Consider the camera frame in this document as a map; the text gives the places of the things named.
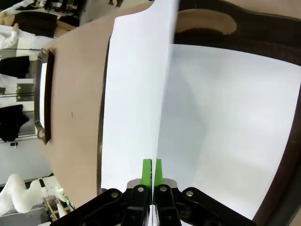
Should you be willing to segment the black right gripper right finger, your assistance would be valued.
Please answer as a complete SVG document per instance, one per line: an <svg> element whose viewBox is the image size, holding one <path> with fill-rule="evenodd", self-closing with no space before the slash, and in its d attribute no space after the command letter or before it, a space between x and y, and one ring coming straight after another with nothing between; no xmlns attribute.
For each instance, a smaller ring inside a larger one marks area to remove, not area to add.
<svg viewBox="0 0 301 226"><path fill-rule="evenodd" d="M156 160L154 206L159 226L254 226L255 223L195 187L180 191L177 182L163 178Z"/></svg>

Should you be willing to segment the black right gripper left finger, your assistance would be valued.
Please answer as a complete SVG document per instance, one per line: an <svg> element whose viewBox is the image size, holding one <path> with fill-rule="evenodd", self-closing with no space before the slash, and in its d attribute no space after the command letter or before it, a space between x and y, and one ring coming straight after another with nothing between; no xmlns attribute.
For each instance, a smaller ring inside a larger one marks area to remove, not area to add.
<svg viewBox="0 0 301 226"><path fill-rule="evenodd" d="M142 178L125 192L110 188L51 223L52 226L147 226L151 205L151 159L143 160Z"/></svg>

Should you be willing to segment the person's left hand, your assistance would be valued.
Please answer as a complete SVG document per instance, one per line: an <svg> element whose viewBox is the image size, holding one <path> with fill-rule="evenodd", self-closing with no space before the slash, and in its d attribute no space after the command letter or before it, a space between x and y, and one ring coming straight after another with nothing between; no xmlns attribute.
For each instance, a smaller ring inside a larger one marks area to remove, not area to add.
<svg viewBox="0 0 301 226"><path fill-rule="evenodd" d="M58 28L64 29L64 30L67 30L67 31L71 31L71 30L77 28L77 26L73 26L71 24L68 24L68 23L65 23L65 22L62 22L62 21L57 21L56 24L57 24Z"/></svg>

